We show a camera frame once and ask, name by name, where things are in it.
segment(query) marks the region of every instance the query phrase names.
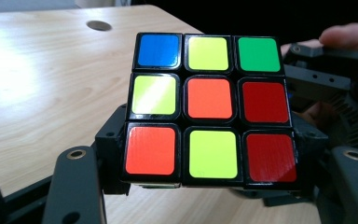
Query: human hand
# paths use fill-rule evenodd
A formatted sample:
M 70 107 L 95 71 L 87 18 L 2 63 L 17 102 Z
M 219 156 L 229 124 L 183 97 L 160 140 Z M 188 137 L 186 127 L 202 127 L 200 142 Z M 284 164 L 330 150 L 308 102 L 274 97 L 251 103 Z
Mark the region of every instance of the human hand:
M 312 48 L 327 46 L 335 49 L 358 50 L 358 23 L 329 27 L 322 32 L 319 39 L 298 42 L 297 44 Z M 282 55 L 286 54 L 289 48 L 290 44 L 281 46 Z M 333 107 L 323 102 L 316 103 L 307 111 L 298 115 L 321 130 L 337 117 Z

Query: table surface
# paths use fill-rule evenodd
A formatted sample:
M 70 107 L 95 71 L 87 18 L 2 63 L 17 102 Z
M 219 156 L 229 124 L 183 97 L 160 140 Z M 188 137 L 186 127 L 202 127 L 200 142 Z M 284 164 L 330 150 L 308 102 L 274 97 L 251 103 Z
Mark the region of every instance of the table surface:
M 103 21 L 111 30 L 90 29 Z M 127 102 L 138 32 L 199 33 L 153 6 L 0 13 L 0 189 L 52 175 L 68 148 L 90 146 Z M 108 223 L 320 223 L 311 203 L 265 207 L 229 189 L 105 195 Z

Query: rubik's cube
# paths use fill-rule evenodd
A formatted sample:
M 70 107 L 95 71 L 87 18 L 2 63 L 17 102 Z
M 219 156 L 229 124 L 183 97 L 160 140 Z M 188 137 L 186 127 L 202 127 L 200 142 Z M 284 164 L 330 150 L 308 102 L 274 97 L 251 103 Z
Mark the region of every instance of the rubik's cube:
M 144 187 L 295 189 L 278 40 L 139 33 L 120 178 Z

